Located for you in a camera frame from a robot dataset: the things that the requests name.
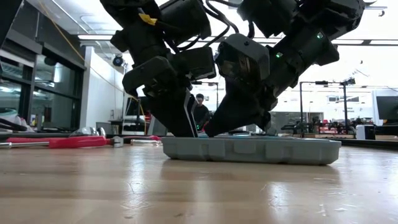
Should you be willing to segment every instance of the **man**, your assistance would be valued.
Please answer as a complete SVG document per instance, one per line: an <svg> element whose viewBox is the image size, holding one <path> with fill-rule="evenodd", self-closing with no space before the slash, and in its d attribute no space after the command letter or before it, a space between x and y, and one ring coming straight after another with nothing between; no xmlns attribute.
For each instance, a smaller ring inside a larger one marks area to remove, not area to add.
<svg viewBox="0 0 398 224"><path fill-rule="evenodd" d="M210 118L209 109L205 105L203 105L204 99L205 97L203 96L203 94L197 94L198 105L193 111L193 117L195 118L198 129L202 129L205 123Z"/></svg>

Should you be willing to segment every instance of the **wooden table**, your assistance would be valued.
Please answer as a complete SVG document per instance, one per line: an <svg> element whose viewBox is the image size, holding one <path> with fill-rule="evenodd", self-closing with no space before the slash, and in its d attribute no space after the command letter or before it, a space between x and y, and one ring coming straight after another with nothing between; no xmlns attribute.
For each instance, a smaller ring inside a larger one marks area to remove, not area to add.
<svg viewBox="0 0 398 224"><path fill-rule="evenodd" d="M0 223L398 223L398 154L331 166L170 161L160 147L0 151Z"/></svg>

